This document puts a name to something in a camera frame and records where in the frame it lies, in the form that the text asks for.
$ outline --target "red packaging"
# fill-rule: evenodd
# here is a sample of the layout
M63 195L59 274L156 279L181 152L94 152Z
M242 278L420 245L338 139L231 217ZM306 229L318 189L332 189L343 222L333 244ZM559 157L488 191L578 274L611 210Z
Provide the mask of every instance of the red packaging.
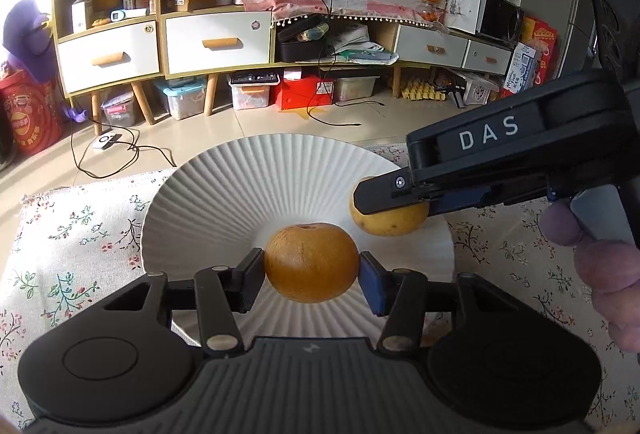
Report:
M540 60L540 67L538 68L534 85L545 83L546 75L552 65L554 49L558 41L558 32L542 20L526 17L520 40L524 44L531 45L531 47L542 51L542 59ZM536 40L541 42L542 45L536 45Z
M273 102L280 110L305 109L331 105L334 82L321 80L317 76L308 76L301 80L280 80L271 88Z
M0 97L18 149L29 156L62 136L62 121L51 83L36 83L24 70L0 80Z

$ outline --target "microwave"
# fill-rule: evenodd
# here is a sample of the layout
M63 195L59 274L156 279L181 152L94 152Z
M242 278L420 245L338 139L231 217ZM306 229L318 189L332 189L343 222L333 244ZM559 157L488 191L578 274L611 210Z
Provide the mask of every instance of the microwave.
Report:
M508 0L447 0L444 25L515 46L524 11Z

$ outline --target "wire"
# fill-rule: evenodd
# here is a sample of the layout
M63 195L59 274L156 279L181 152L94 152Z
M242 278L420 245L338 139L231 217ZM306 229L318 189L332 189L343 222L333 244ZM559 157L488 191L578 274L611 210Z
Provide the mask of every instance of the wire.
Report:
M79 110L82 112L82 107L80 106L80 104L76 101L76 105L78 106ZM102 122L100 121L96 121L92 118L87 117L87 120L89 120L92 123L97 123L98 125L102 125ZM172 166L172 167L177 167L177 165L175 164L175 161L171 158L171 157L167 157L167 155L164 153L164 150L162 150L159 147L154 147L151 145L138 145L138 137L135 136L135 134L133 134L133 131L127 127L121 127L119 125L110 125L110 127L112 128L117 128L117 129L123 129L126 130L129 134L131 134L131 141L113 141L113 144L120 144L120 145L127 145L127 150L133 150L133 157L127 161L123 166L121 166L119 169L117 169L115 172L112 172L110 174L106 174L104 176L100 176L98 174L95 174L87 169L82 168L80 165L82 163L82 160L84 159L84 155L86 154L86 151L84 152L84 154L82 155L82 157L80 158L80 160L78 161L78 159L76 158L76 151L74 150L74 121L73 118L69 118L69 122L71 123L71 139L70 139L70 147L71 147L71 156L74 159L74 163L76 164L76 168L78 169L78 171L86 174L87 176L89 176L92 179L106 179L106 178L110 178L111 176L115 176L117 174L119 174L120 172L122 172L123 170L128 169L131 165L133 165L133 163L135 163L136 161L138 161L138 158L140 157L140 149L155 149L158 150L163 156L164 159L166 159L166 161Z
M576 28L580 33L582 33L584 36L586 36L588 39L591 40L591 37L587 33L585 33L582 29L580 29L578 26L576 26L574 23L569 22L569 25Z
M333 9L334 9L334 0L329 0L329 5L327 6L326 2L324 0L321 0L322 4L324 4L324 7L327 10L327 16L326 16L326 20L327 20L327 24L329 25L329 31L327 33L327 39L326 41L329 41L329 36L331 35L331 23L330 23L330 19L331 19L331 14L333 13ZM324 46L322 46L322 49L320 49L320 53L318 54L318 78L320 78L320 85L323 86L326 78L329 76L329 73L331 72L332 68L334 68L334 65L338 59L337 55L334 53L334 61L331 63L331 65L329 66L329 68L324 72L324 76L322 76L322 72L320 69L320 62L322 59L322 54L324 53L325 49L327 48L328 44L325 43ZM316 108L313 107L311 108L311 102L313 102L314 98L316 97L316 94L318 94L318 90L316 89L315 93L312 94L311 98L309 98L309 103L306 104L306 115L315 120L318 121L318 123L322 123L324 125L329 125L329 127L361 127L362 123L329 123L328 121L322 121L320 118L317 118L316 116L314 116L313 114L311 114L311 111L313 109ZM373 101L373 100L368 100L368 101L361 101L361 102L357 102L357 103L350 103L347 105L338 105L337 103L333 103L334 105L340 107L346 107L349 105L358 105L360 103L368 103L368 102L375 102L375 103L379 103L380 105L384 105L383 103L380 103L379 101Z

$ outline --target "ribbed ceramic plate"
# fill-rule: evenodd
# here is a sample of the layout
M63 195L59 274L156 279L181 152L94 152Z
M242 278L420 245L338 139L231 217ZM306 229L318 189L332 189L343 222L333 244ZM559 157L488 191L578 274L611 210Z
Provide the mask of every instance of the ribbed ceramic plate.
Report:
M429 218L404 237L368 235L351 219L349 198L357 182L397 168L355 145L298 134L254 136L209 149L177 169L151 202L142 228L145 271L191 278L209 266L236 266L283 226L332 223L387 269L411 268L450 281L453 244L443 217ZM194 311L176 311L174 322L200 341ZM336 299L299 304L265 279L254 307L237 313L236 322L248 346L256 336L376 342L385 319L371 313L357 280Z

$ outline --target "finger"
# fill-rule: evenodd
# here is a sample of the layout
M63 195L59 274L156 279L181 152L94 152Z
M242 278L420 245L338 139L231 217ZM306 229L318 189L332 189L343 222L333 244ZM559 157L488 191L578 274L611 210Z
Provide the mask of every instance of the finger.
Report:
M640 328L609 323L609 338L625 353L640 353Z
M564 202L552 204L540 218L540 229L560 246L574 246L582 236L580 224Z
M574 263L580 279L598 292L620 291L640 280L640 250L623 242L582 240Z
M591 302L607 321L623 327L640 327L640 283L614 293L594 290Z

